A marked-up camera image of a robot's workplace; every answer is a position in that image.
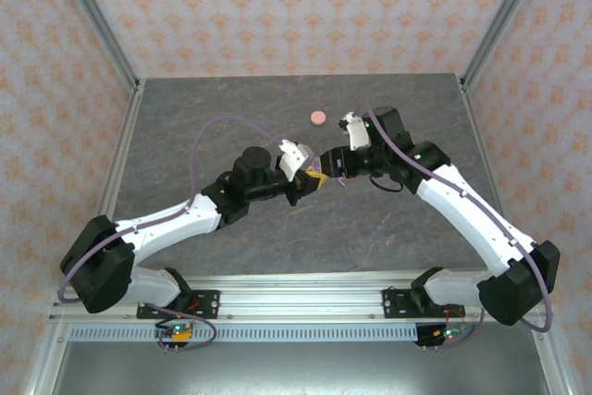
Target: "orange floral pattern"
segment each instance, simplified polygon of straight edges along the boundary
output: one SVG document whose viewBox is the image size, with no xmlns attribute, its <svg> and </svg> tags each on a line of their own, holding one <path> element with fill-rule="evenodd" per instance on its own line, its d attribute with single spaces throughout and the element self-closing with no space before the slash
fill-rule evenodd
<svg viewBox="0 0 592 395">
<path fill-rule="evenodd" d="M 0 0 L 0 22 L 0 381 L 17 394 L 129 90 L 76 0 Z"/>
<path fill-rule="evenodd" d="M 561 249 L 551 299 L 580 393 L 592 388 L 590 18 L 592 0 L 524 0 L 471 91 L 510 220 Z"/>
<path fill-rule="evenodd" d="M 98 1 L 142 77 L 463 74 L 501 2 Z"/>
</svg>

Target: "gray marble surface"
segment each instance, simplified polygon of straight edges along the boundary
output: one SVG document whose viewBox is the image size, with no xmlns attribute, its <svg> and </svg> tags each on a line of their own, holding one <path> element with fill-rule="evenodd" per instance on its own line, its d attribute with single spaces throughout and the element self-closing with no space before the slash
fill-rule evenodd
<svg viewBox="0 0 592 395">
<path fill-rule="evenodd" d="M 493 203 L 475 136 L 452 74 L 148 80 L 133 133 L 115 219 L 151 214 L 189 197 L 189 153 L 208 120 L 241 113 L 316 154 L 347 143 L 338 120 L 362 101 L 393 105 L 413 140 L 430 140 Z M 327 114 L 316 127 L 313 111 Z M 198 154 L 200 189 L 251 145 L 278 148 L 253 129 L 221 123 Z M 385 193 L 367 178 L 331 180 L 290 207 L 283 197 L 251 205 L 232 226 L 180 242 L 143 265 L 189 275 L 481 267 L 450 223 L 407 191 Z"/>
</svg>

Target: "small round object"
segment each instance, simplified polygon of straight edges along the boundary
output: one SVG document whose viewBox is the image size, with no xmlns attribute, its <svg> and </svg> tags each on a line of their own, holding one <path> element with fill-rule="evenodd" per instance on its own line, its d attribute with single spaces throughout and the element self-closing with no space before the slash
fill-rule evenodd
<svg viewBox="0 0 592 395">
<path fill-rule="evenodd" d="M 323 113 L 320 110 L 316 110 L 311 115 L 311 122 L 313 122 L 315 125 L 323 125 L 326 120 L 327 120 L 327 116 L 325 115 L 325 113 Z"/>
</svg>

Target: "wallpaper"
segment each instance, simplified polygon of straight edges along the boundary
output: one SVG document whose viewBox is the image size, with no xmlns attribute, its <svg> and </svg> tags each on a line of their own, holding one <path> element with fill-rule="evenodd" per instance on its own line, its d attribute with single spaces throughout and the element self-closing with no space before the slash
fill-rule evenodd
<svg viewBox="0 0 592 395">
<path fill-rule="evenodd" d="M 98 0 L 141 77 L 463 74 L 502 0 Z"/>
<path fill-rule="evenodd" d="M 76 0 L 0 0 L 0 392 L 20 394 L 129 91 Z"/>
<path fill-rule="evenodd" d="M 592 0 L 523 0 L 472 90 L 510 220 L 561 250 L 555 320 L 592 388 Z"/>
</svg>

